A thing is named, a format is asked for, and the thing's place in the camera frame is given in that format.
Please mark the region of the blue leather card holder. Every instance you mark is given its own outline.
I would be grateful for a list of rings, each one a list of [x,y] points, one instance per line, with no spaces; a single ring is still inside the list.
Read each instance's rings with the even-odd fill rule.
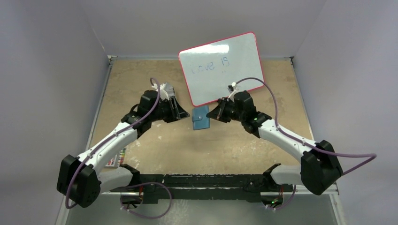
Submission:
[[[192,110],[192,126],[193,130],[201,130],[210,128],[210,119],[207,117],[209,107],[207,105],[195,107]]]

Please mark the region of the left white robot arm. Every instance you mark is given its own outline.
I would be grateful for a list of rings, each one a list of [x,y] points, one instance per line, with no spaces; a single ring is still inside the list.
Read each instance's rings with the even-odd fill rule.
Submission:
[[[188,118],[174,96],[161,99],[155,90],[147,90],[140,102],[122,117],[115,129],[99,143],[77,157],[67,155],[62,161],[56,189],[65,195],[66,208],[76,205],[86,208],[103,192],[124,187],[133,192],[139,188],[137,171],[129,165],[103,173],[105,165],[120,150],[136,141],[152,126],[162,120],[166,123]]]

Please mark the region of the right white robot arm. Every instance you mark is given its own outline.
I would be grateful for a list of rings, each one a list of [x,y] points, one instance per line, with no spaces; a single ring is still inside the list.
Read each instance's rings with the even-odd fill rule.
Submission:
[[[218,99],[217,107],[207,117],[224,123],[238,121],[246,132],[271,142],[300,163],[296,166],[274,164],[267,169],[263,174],[266,189],[274,191],[285,184],[302,185],[312,194],[321,195],[343,175],[331,143],[316,142],[277,125],[271,116],[257,111],[247,91],[238,92],[233,98]]]

